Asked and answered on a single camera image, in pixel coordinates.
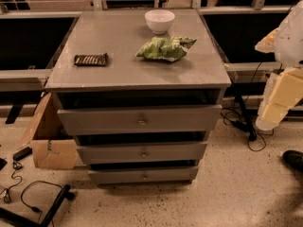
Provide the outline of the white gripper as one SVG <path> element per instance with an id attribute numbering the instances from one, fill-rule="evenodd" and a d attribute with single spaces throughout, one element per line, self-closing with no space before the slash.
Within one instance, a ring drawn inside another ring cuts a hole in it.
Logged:
<path id="1" fill-rule="evenodd" d="M 262 131 L 275 128 L 288 111 L 303 98 L 303 70 L 289 67 L 267 80 L 258 108 L 256 126 Z"/>

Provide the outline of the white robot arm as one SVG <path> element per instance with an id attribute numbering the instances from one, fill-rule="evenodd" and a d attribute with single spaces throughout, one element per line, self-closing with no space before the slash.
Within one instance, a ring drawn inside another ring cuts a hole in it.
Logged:
<path id="1" fill-rule="evenodd" d="M 278 28 L 255 45 L 262 53 L 275 54 L 284 67 L 268 78 L 258 108 L 256 126 L 262 131 L 275 128 L 303 98 L 303 1 L 300 1 Z"/>

